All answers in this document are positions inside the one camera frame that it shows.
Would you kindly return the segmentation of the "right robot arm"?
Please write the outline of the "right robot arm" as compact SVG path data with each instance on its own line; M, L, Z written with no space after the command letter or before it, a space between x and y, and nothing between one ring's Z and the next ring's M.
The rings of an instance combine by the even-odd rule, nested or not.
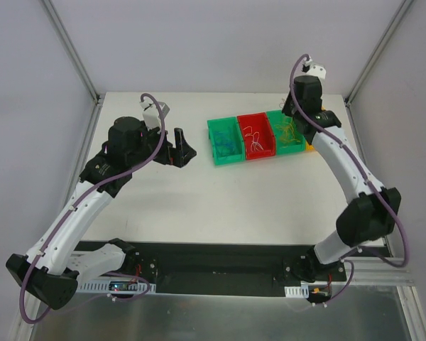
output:
M322 108L318 77L301 75L291 82L283 113L327 163L347 203L336 229L291 267L293 276L313 283L327 276L356 247L391 234L401 195L374 178L348 142L336 114Z

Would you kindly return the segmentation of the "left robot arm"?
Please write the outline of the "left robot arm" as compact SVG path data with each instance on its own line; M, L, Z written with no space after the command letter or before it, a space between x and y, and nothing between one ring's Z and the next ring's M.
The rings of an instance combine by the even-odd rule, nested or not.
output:
M64 307L78 286L106 274L136 274L136 249L115 238L85 259L72 252L99 213L132 179L133 172L151 161L182 168L196 155L182 129L174 130L175 143L164 129L149 128L135 117L120 117L108 138L80 174L72 197L48 231L24 255L12 254L6 268L21 290L19 304L29 293L50 309Z

